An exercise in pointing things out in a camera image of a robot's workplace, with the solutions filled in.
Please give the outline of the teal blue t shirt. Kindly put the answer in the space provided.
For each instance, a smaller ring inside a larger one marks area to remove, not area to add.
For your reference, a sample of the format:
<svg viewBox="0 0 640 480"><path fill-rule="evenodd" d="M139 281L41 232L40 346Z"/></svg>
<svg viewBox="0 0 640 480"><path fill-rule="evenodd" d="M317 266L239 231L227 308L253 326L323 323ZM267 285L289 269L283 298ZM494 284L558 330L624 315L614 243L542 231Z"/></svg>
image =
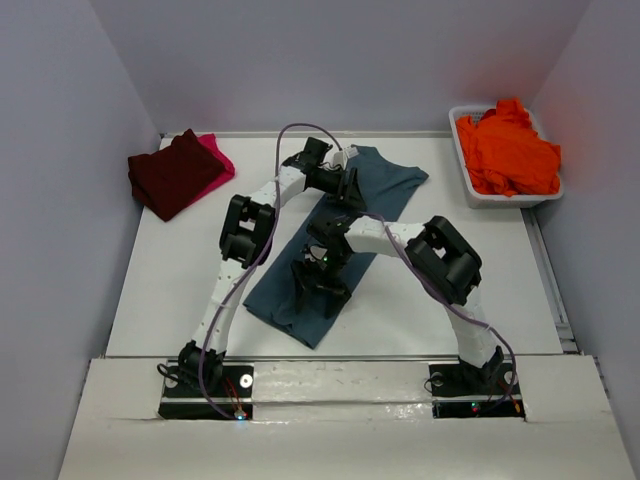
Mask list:
<svg viewBox="0 0 640 480"><path fill-rule="evenodd" d="M244 300L250 314L311 349L329 332L375 255L357 253L351 258L331 251L310 258L309 248L323 247L329 224L345 226L350 214L366 211L398 220L428 179L420 168L394 164L374 147L355 150L347 168L357 170L365 204L343 207L324 195Z"/></svg>

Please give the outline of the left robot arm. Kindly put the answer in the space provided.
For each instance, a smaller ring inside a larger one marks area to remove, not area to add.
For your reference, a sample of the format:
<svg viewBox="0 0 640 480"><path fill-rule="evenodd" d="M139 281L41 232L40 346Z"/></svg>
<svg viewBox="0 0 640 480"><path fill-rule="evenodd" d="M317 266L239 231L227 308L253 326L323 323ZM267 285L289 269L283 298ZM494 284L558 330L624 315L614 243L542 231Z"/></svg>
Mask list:
<svg viewBox="0 0 640 480"><path fill-rule="evenodd" d="M232 320L255 269L270 253L280 210L311 188L340 207L364 207L357 169L347 165L354 155L340 148L330 161L332 146L309 137L304 148L276 164L272 179L250 195L234 195L219 238L221 262L203 317L178 355L178 378L195 392L215 392L223 376Z"/></svg>

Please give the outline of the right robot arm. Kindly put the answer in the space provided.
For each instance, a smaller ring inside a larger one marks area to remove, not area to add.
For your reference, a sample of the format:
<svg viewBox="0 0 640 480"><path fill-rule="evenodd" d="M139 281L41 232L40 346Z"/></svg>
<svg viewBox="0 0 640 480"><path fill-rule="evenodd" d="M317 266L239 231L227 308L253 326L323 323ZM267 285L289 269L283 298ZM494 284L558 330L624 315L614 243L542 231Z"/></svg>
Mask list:
<svg viewBox="0 0 640 480"><path fill-rule="evenodd" d="M458 347L454 384L479 393L500 381L504 353L512 349L484 314L479 254L446 218L420 224L388 222L373 213L319 214L306 231L313 242L291 264L297 313L315 297L324 299L325 317L339 313L352 295L343 276L352 256L398 258L447 311Z"/></svg>

